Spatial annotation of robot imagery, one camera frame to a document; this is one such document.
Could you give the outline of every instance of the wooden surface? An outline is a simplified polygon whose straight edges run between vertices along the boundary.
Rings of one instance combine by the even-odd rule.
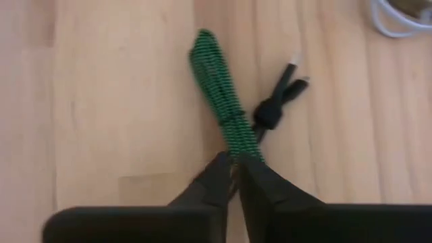
[[[377,34],[368,2],[58,0],[52,45],[52,1],[2,1],[21,15],[1,15],[0,241],[54,208],[165,204],[225,148],[188,66],[199,28],[249,117],[303,53],[311,87],[262,144],[275,171],[329,203],[432,203],[432,38]],[[245,241],[238,198],[230,213]]]
[[[38,242],[55,209],[53,3],[0,1],[0,242]]]

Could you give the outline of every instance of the wooden table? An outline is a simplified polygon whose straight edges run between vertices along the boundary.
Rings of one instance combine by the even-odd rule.
[[[311,87],[262,144],[275,171],[325,202],[432,203],[432,38],[381,36],[368,2],[58,0],[54,207],[165,204],[225,149],[188,65],[199,28],[248,117],[303,53]],[[230,212],[245,241],[238,198]]]

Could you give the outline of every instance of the white cable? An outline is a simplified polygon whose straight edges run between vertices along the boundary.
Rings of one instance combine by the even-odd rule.
[[[432,9],[426,9],[421,13],[421,19],[419,22],[415,22],[413,20],[408,19],[404,14],[400,13],[394,7],[388,3],[387,0],[371,0],[371,8],[372,8],[372,20],[375,27],[382,34],[392,37],[392,38],[403,38],[412,36],[420,31],[432,31]],[[379,17],[380,8],[384,10],[389,16],[398,21],[400,24],[404,25],[408,29],[411,29],[409,32],[393,32],[387,29],[383,23],[381,22],[381,18]]]

